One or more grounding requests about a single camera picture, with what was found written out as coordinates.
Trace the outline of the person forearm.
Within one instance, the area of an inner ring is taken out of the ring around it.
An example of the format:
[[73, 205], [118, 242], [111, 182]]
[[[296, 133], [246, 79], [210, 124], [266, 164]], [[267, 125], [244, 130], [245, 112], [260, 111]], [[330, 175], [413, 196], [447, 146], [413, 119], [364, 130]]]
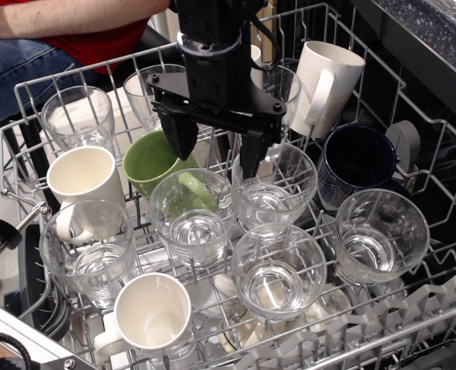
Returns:
[[116, 29], [165, 11], [169, 1], [31, 1], [0, 6], [0, 39]]

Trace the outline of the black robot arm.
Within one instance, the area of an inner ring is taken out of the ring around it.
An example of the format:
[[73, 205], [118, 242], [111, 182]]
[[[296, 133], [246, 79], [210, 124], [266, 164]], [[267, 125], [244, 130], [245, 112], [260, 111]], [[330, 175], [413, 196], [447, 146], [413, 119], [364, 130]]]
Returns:
[[287, 108], [251, 77], [274, 69], [251, 56], [251, 26], [276, 39], [257, 18], [265, 1], [177, 1], [177, 47], [185, 72], [158, 73], [147, 80], [174, 153], [185, 160], [193, 151], [198, 124], [239, 133], [243, 176], [254, 177], [267, 150], [281, 141]]

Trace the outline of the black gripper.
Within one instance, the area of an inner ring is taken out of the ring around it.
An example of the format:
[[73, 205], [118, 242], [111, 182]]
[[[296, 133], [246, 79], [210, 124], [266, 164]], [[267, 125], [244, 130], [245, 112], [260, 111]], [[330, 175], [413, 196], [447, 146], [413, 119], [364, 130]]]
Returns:
[[199, 123], [246, 133], [240, 151], [243, 178], [256, 176], [271, 146], [266, 133], [281, 132], [287, 108], [264, 92], [251, 73], [273, 67], [254, 62], [248, 31], [229, 31], [221, 39], [178, 32], [176, 41], [185, 71], [147, 80], [173, 152], [187, 160], [196, 145]]

